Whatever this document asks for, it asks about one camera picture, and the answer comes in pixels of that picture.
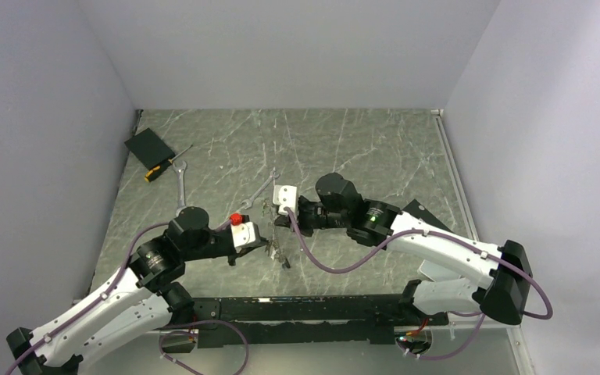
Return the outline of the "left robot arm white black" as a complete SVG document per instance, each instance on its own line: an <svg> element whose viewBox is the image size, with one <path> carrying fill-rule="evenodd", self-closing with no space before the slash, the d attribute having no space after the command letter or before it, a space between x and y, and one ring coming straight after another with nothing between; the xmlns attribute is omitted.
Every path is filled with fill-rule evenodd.
<svg viewBox="0 0 600 375"><path fill-rule="evenodd" d="M220 323L179 282L191 261L224 257L231 266L268 245L248 216L232 215L216 229L209 214L189 206L141 243L137 234L107 281L60 316L6 338L14 362L8 374L77 374L116 348L150 330Z"/></svg>

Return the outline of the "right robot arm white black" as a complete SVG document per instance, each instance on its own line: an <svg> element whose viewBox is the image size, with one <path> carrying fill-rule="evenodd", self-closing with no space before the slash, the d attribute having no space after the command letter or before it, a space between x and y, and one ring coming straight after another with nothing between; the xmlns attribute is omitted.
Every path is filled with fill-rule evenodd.
<svg viewBox="0 0 600 375"><path fill-rule="evenodd" d="M445 270L425 280L411 280L399 303L401 318L418 324L438 313L482 313L508 325L518 325L530 312L527 297L533 287L525 248L508 240L503 245L475 241L427 223L399 207L367 199L339 173L316 183L318 201L297 188L275 188L275 224L289 227L300 241L315 230L341 229L356 243L414 255Z"/></svg>

